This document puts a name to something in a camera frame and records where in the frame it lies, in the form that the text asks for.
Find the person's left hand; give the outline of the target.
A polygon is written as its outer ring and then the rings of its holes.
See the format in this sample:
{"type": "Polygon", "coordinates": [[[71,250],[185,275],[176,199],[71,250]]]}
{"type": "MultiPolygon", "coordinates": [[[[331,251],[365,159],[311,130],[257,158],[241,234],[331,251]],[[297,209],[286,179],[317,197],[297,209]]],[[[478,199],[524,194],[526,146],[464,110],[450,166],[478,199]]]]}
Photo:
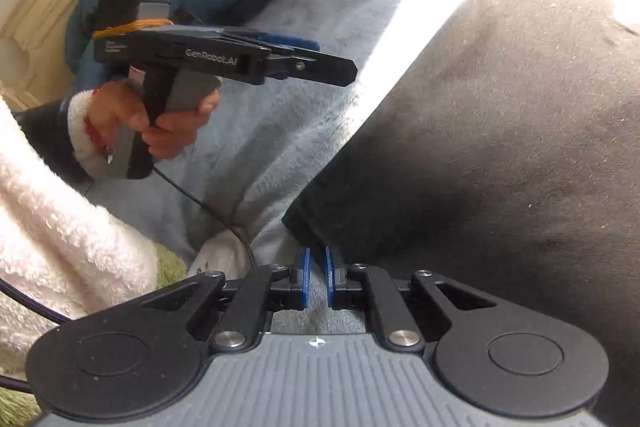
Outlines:
{"type": "Polygon", "coordinates": [[[89,133],[97,146],[111,152],[117,133],[127,128],[142,135],[154,158],[171,159],[195,143],[198,130],[208,123],[219,102],[219,93],[214,90],[194,109],[163,113],[151,124],[140,95],[125,81],[109,81],[93,95],[88,110],[89,133]]]}

